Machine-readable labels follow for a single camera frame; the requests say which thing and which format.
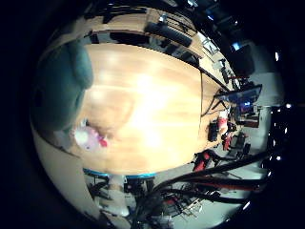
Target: red object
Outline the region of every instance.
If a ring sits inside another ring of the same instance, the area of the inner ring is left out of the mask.
[[[99,139],[98,140],[99,141],[99,144],[102,146],[102,147],[107,147],[107,141],[106,140],[104,140],[104,139]]]
[[[205,159],[210,159],[210,156],[209,156],[208,153],[204,153],[204,154],[203,154],[203,157],[204,157]]]
[[[244,191],[253,191],[258,188],[258,186],[246,186],[246,185],[230,185],[230,184],[216,184],[216,183],[202,183],[203,185],[212,186],[215,188],[226,188],[232,190],[244,190]]]
[[[223,150],[224,150],[224,151],[229,150],[229,146],[230,146],[231,140],[232,140],[232,137],[231,137],[231,136],[228,136],[228,137],[226,138],[225,144],[223,145]]]
[[[206,165],[204,164],[204,161],[200,161],[200,163],[193,169],[195,172],[204,170],[206,168]]]

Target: monitor screen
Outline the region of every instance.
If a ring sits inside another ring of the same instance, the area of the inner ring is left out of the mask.
[[[238,107],[241,114],[254,112],[254,105],[251,102],[240,103]]]
[[[260,95],[261,88],[262,85],[259,84],[247,89],[241,89],[227,93],[217,94],[214,97],[219,100],[235,103],[237,105],[248,104],[248,103],[249,105],[252,105],[254,102],[257,101]]]

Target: pink object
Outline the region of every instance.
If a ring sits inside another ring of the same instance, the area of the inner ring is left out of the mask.
[[[226,127],[227,126],[227,118],[224,118],[224,117],[219,117],[218,118],[218,128],[219,129],[222,129],[222,128],[224,128],[224,127]]]
[[[100,144],[102,147],[107,147],[108,143],[107,143],[107,141],[105,140],[104,137],[99,136],[99,137],[98,137],[98,141],[99,141],[99,144]]]
[[[227,124],[228,119],[225,117],[219,117],[217,122],[218,122],[218,129],[219,133],[221,135],[225,134],[228,131],[228,124]]]
[[[99,147],[98,132],[89,126],[78,127],[74,138],[79,147],[87,151],[95,151]]]

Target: desk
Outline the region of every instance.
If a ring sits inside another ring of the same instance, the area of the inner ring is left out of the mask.
[[[172,56],[123,44],[87,47],[94,74],[76,123],[87,118],[109,146],[97,152],[70,151],[85,168],[135,175],[159,172],[190,162],[193,154],[212,147],[207,125],[218,113],[202,111],[219,86],[193,66]]]
[[[134,13],[134,14],[125,14],[115,16],[108,24],[102,24],[103,17],[97,16],[93,19],[88,20],[88,26],[92,29],[93,32],[128,32],[134,34],[145,34],[144,28],[148,22],[157,23],[159,18],[159,14],[163,13],[161,10],[155,10],[148,8],[147,13]],[[190,37],[186,33],[176,30],[175,28],[171,28],[177,32],[183,33],[184,35]],[[215,77],[217,77],[222,83],[225,84],[222,74],[219,70],[214,70],[212,65],[214,62],[219,59],[225,58],[221,52],[217,52],[214,55],[210,55],[202,46],[201,40],[198,34],[190,37],[192,39],[192,43],[190,47],[183,47],[186,51],[192,53],[193,55],[199,58],[199,66]],[[230,69],[230,65],[226,62],[226,68]],[[228,84],[228,88],[230,90],[233,89],[232,83]]]

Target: ceiling light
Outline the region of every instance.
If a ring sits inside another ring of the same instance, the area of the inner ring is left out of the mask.
[[[233,43],[232,46],[236,51],[240,49],[240,45],[237,42]]]
[[[210,15],[208,15],[208,18],[211,20],[211,21],[213,21],[214,19],[210,16]]]
[[[198,4],[197,4],[196,1],[194,1],[194,0],[188,0],[188,4],[189,4],[191,7],[198,7]]]
[[[278,58],[279,58],[279,56],[278,56],[278,52],[275,52],[275,61],[277,61],[277,60],[278,60]]]
[[[249,207],[250,202],[247,202],[246,205],[242,208],[242,210],[246,210],[247,207]]]
[[[169,4],[171,7],[177,7],[178,4],[174,0],[162,0],[163,2]]]

